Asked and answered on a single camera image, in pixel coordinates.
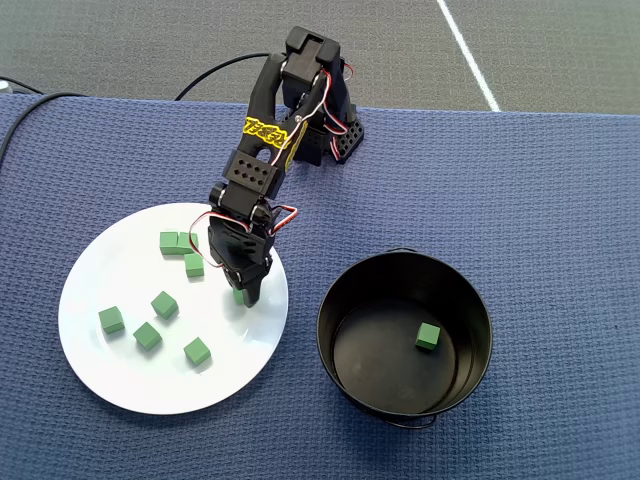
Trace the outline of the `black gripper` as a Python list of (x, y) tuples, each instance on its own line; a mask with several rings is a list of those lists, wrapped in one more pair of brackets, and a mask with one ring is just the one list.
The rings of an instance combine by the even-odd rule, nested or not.
[(245, 228), (238, 222), (209, 212), (209, 249), (229, 285), (243, 294), (246, 307), (260, 299), (262, 280), (273, 263), (274, 238), (262, 226)]

